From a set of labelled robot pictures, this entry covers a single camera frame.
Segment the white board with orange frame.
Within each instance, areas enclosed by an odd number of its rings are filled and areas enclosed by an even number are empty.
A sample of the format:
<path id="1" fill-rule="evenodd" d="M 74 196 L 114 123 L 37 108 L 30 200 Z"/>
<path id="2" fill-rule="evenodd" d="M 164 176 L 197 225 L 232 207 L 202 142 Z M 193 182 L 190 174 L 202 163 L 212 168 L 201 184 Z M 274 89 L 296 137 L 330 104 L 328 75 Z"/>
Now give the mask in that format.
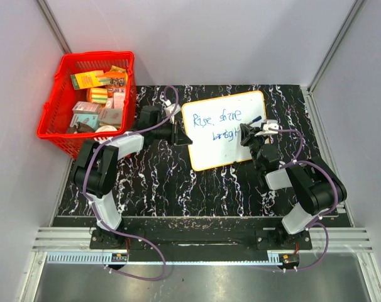
<path id="1" fill-rule="evenodd" d="M 240 124 L 260 126 L 267 117 L 261 91 L 250 91 L 219 98 L 193 101 L 182 106 L 185 134 L 194 171 L 250 160 L 247 147 L 241 146 Z"/>

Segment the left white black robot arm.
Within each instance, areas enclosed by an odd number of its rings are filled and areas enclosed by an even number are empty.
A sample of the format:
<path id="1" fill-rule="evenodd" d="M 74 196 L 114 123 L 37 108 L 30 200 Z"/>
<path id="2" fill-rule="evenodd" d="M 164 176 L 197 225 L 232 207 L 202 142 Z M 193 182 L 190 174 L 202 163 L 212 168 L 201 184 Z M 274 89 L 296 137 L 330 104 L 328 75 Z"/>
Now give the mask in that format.
<path id="1" fill-rule="evenodd" d="M 126 241 L 124 223 L 115 205 L 113 187 L 118 162 L 137 153 L 155 140 L 171 145 L 190 145 L 192 140 L 180 129 L 176 116 L 181 106 L 171 104 L 165 110 L 167 117 L 155 106 L 145 106 L 132 128 L 124 134 L 108 138 L 105 142 L 86 140 L 75 161 L 71 181 L 84 190 L 89 206 L 96 215 L 96 229 L 92 233 L 92 246 L 122 247 Z"/>

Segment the white marker pen blue cap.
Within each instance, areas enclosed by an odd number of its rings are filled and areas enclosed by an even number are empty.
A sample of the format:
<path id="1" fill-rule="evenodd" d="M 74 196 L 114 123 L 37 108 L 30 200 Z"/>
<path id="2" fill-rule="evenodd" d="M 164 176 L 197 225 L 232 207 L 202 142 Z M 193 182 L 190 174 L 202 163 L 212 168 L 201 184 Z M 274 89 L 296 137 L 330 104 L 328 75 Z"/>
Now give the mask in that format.
<path id="1" fill-rule="evenodd" d="M 261 119 L 262 119 L 261 116 L 257 116 L 256 118 L 254 118 L 253 120 L 250 121 L 250 124 L 256 123 L 256 122 L 260 121 Z"/>

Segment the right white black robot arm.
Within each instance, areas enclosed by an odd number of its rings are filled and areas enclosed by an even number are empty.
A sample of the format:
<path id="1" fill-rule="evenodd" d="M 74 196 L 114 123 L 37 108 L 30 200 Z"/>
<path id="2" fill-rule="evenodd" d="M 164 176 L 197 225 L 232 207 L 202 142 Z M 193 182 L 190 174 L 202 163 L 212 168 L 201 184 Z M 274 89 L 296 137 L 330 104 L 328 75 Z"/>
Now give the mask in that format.
<path id="1" fill-rule="evenodd" d="M 282 218 L 263 241 L 271 247 L 291 249 L 335 207 L 347 198 L 344 184 L 321 157 L 299 160 L 304 139 L 300 131 L 282 130 L 274 120 L 264 120 L 260 126 L 251 122 L 240 124 L 240 145 L 247 147 L 257 172 L 259 185 L 264 191 L 276 191 L 291 187 L 297 199 L 296 205 Z M 269 136 L 294 133 L 299 137 L 299 147 L 292 160 L 280 165 L 280 155 Z"/>

